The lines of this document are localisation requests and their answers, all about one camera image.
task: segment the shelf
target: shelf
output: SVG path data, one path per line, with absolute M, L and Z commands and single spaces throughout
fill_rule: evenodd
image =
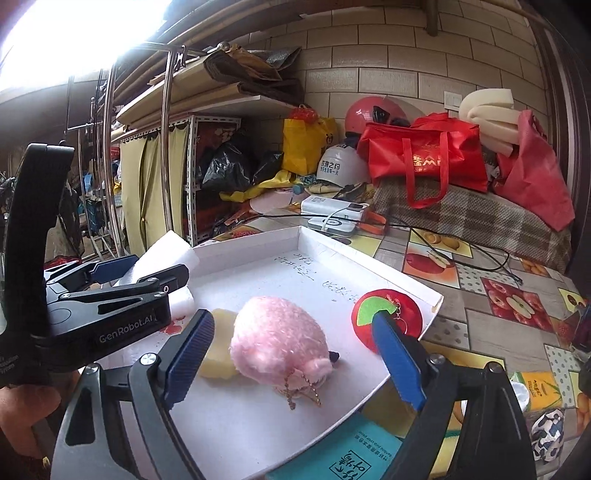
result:
M 287 116 L 295 107 L 263 95 L 255 95 L 225 102 L 211 103 L 191 110 L 199 115 L 238 116 L 244 118 L 279 118 Z

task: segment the plaid blanket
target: plaid blanket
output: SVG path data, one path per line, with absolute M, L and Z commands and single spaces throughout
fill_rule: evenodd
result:
M 417 198 L 434 197 L 439 182 L 417 178 Z M 492 193 L 454 185 L 444 199 L 425 209 L 407 203 L 403 177 L 382 179 L 374 196 L 380 215 L 418 228 L 456 235 L 466 241 L 499 248 L 563 273 L 571 256 L 570 231 L 553 231 L 538 216 Z

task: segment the brick wall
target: brick wall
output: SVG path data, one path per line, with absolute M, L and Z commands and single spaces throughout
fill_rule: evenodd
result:
M 302 46 L 286 76 L 300 79 L 320 115 L 337 119 L 341 136 L 347 109 L 366 95 L 393 96 L 414 119 L 444 111 L 444 91 L 466 96 L 495 87 L 510 88 L 515 107 L 532 109 L 547 130 L 546 82 L 527 20 L 479 0 L 439 0 L 439 8 L 437 37 L 425 32 L 419 9 L 359 7 L 235 41 L 260 49 Z M 280 146 L 281 120 L 258 121 L 254 129 L 267 147 Z

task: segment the green felt patch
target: green felt patch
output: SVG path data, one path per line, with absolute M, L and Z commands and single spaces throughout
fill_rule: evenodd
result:
M 374 315 L 380 310 L 387 310 L 388 313 L 394 313 L 398 307 L 392 302 L 382 297 L 370 297 L 365 299 L 359 306 L 357 313 L 357 326 L 369 325 L 374 319 Z

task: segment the bright light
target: bright light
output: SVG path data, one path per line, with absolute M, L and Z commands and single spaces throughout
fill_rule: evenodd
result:
M 0 90 L 108 68 L 162 24 L 171 0 L 37 0 L 7 36 Z

